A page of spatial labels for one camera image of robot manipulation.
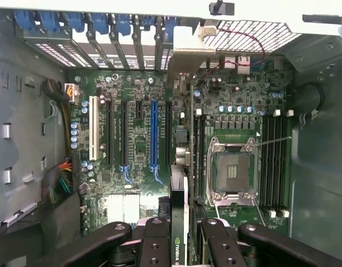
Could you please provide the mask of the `white power connector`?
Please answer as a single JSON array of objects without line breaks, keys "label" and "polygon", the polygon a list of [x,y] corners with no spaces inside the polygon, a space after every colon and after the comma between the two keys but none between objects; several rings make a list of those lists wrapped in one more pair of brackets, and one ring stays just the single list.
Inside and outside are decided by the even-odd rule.
[{"label": "white power connector", "polygon": [[65,83],[64,92],[69,97],[69,102],[77,103],[79,102],[80,88],[79,85],[74,83]]}]

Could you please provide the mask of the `open black PC case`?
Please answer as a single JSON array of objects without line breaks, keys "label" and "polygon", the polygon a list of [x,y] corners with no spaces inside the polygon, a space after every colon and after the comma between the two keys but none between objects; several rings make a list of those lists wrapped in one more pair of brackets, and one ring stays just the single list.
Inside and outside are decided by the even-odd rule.
[{"label": "open black PC case", "polygon": [[[71,75],[81,70],[168,76],[174,31],[166,34],[166,16],[192,30],[216,27],[216,35],[203,40],[216,52],[199,70],[245,71],[277,58],[294,68],[290,216],[281,234],[342,260],[342,0],[223,0],[235,4],[234,16],[211,15],[209,4],[215,1],[0,0],[0,267],[28,267],[86,236],[80,233],[76,181],[64,170],[72,159],[74,105],[64,84],[73,83]],[[17,25],[17,9],[34,12],[35,31]],[[45,29],[39,11],[57,12],[60,32]],[[83,32],[68,26],[67,12],[84,14]],[[92,13],[107,14],[108,34],[94,30]],[[116,14],[130,15],[130,35],[116,30]],[[150,31],[142,30],[142,15],[155,17]],[[196,214],[201,219],[188,240],[187,267],[213,267],[202,263],[201,222],[219,218],[202,216],[200,209]],[[131,226],[131,240],[99,267],[136,267],[150,218],[168,221],[170,240],[167,218],[143,218]],[[230,235],[238,230],[219,220]]]}]

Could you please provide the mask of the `black long expansion slot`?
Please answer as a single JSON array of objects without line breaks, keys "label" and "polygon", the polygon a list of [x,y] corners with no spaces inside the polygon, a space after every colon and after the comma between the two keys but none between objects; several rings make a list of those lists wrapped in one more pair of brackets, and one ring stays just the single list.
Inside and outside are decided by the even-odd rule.
[{"label": "black long expansion slot", "polygon": [[128,102],[121,102],[120,114],[120,150],[121,150],[121,166],[128,164]]},{"label": "black long expansion slot", "polygon": [[165,103],[165,164],[170,165],[172,148],[172,102]]},{"label": "black long expansion slot", "polygon": [[106,102],[106,163],[112,166],[114,162],[114,103],[112,100]]}]

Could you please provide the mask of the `silver chipset heatsink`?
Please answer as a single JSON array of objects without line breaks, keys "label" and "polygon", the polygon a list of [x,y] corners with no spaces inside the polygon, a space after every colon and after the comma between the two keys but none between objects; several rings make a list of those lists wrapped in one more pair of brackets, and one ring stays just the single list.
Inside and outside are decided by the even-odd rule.
[{"label": "silver chipset heatsink", "polygon": [[112,194],[107,198],[107,221],[137,224],[140,219],[140,195]]}]

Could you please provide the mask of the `blue expansion slot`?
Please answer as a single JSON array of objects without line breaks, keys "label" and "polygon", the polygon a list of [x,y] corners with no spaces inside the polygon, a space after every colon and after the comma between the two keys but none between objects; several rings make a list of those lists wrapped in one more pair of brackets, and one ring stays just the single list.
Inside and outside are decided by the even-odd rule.
[{"label": "blue expansion slot", "polygon": [[150,104],[150,170],[155,172],[158,167],[158,102]]}]

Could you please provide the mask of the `green motherboard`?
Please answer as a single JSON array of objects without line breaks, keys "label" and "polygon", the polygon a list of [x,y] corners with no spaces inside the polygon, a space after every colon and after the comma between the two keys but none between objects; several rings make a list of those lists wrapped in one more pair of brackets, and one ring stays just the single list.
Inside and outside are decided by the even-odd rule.
[{"label": "green motherboard", "polygon": [[[175,159],[173,90],[165,72],[76,71],[79,102],[71,110],[70,146],[72,159],[65,165],[73,175],[80,195],[80,233],[87,235],[106,225],[107,198],[112,194],[140,195],[140,219],[162,216],[171,219],[170,167]],[[280,59],[253,63],[245,71],[232,67],[201,68],[194,79],[194,181],[190,195],[189,239],[194,238],[201,216],[225,220],[237,229],[244,223],[259,223],[287,233],[289,217],[270,219],[259,206],[261,148],[258,146],[257,199],[255,206],[212,207],[206,197],[206,153],[213,136],[221,141],[243,142],[254,137],[261,142],[262,118],[284,116],[291,124],[289,89],[294,68]],[[99,158],[89,160],[89,96],[99,98]],[[114,162],[106,163],[106,102],[114,103]],[[150,104],[158,102],[158,167],[150,170]],[[128,102],[128,164],[121,166],[121,102]],[[143,102],[143,120],[135,118],[135,103]],[[172,148],[170,165],[165,164],[165,103],[172,102]]]}]

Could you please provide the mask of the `blue slot clip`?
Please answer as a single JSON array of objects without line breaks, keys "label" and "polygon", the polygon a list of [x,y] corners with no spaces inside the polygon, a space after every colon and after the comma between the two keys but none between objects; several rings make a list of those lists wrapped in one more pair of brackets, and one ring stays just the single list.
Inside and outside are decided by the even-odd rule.
[{"label": "blue slot clip", "polygon": [[105,13],[92,13],[91,20],[93,28],[100,34],[109,33],[108,17]]},{"label": "blue slot clip", "polygon": [[130,15],[129,14],[116,14],[115,15],[115,28],[123,36],[131,34],[130,28]]},{"label": "blue slot clip", "polygon": [[83,32],[85,30],[84,14],[81,12],[67,12],[67,24],[76,32]]},{"label": "blue slot clip", "polygon": [[150,31],[151,26],[155,25],[155,17],[151,15],[142,15],[140,19],[140,26],[143,31]]},{"label": "blue slot clip", "polygon": [[17,9],[13,11],[15,21],[19,27],[27,31],[35,31],[36,24],[34,12],[31,10]]},{"label": "blue slot clip", "polygon": [[179,25],[179,18],[166,16],[164,18],[164,28],[168,36],[173,35],[174,27]]},{"label": "blue slot clip", "polygon": [[39,11],[41,24],[51,32],[60,32],[58,13],[54,11]]}]

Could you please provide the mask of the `black RAM slot bank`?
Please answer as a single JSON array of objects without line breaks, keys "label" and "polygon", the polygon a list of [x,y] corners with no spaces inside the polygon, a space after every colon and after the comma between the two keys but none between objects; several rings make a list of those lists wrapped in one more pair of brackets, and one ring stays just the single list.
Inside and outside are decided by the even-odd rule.
[{"label": "black RAM slot bank", "polygon": [[[291,124],[284,116],[262,118],[261,142],[289,136]],[[260,209],[270,218],[289,217],[290,140],[260,146]]]}]

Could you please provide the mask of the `white expansion slot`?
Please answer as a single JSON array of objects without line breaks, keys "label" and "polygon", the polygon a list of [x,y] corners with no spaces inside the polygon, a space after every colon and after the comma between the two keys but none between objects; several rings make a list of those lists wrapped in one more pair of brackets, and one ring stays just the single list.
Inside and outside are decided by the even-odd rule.
[{"label": "white expansion slot", "polygon": [[99,158],[99,98],[89,96],[89,160]]}]

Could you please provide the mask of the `thin metal locking lever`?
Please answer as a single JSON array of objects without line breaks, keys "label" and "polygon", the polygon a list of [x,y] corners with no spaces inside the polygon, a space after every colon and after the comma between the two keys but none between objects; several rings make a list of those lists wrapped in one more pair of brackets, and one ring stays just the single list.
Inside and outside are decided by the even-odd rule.
[{"label": "thin metal locking lever", "polygon": [[273,140],[268,140],[268,141],[264,141],[264,142],[259,142],[259,143],[256,143],[255,146],[258,147],[258,146],[268,145],[268,144],[272,144],[272,143],[275,143],[275,142],[281,142],[281,141],[286,141],[286,140],[291,140],[291,139],[292,139],[291,136],[286,136],[286,137],[281,137],[281,138],[278,138],[278,139],[273,139]]}]

